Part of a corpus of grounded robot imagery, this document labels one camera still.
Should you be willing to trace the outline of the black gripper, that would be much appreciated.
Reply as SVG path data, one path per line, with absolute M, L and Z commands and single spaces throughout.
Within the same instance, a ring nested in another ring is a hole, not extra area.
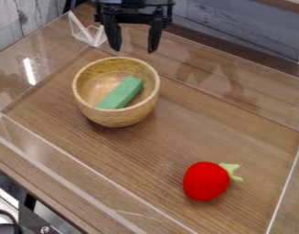
M 111 48 L 122 48 L 121 24 L 150 26 L 149 53 L 161 43 L 163 29 L 173 22 L 175 0 L 95 0 L 95 21 L 105 26 Z

